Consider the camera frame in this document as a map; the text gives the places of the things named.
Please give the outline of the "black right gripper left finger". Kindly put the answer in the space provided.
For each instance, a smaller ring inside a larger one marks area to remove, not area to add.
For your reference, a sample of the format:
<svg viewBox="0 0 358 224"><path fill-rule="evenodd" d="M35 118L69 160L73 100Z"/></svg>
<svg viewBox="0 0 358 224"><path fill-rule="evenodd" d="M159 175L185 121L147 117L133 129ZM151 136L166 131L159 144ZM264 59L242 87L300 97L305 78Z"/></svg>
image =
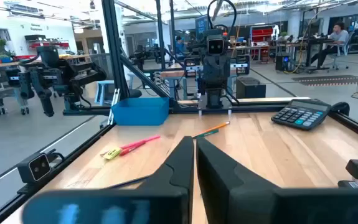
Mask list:
<svg viewBox="0 0 358 224"><path fill-rule="evenodd" d="M42 192L29 200L23 223L190 223L194 142L185 136L136 189Z"/></svg>

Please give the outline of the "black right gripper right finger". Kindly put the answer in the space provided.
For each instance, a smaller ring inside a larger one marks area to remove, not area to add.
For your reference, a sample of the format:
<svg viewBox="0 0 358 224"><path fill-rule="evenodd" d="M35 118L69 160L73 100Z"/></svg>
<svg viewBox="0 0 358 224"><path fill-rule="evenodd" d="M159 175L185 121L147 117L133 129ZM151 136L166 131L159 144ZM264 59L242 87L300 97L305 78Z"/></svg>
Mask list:
<svg viewBox="0 0 358 224"><path fill-rule="evenodd" d="M196 148L209 223L358 224L358 189L281 188L204 138Z"/></svg>

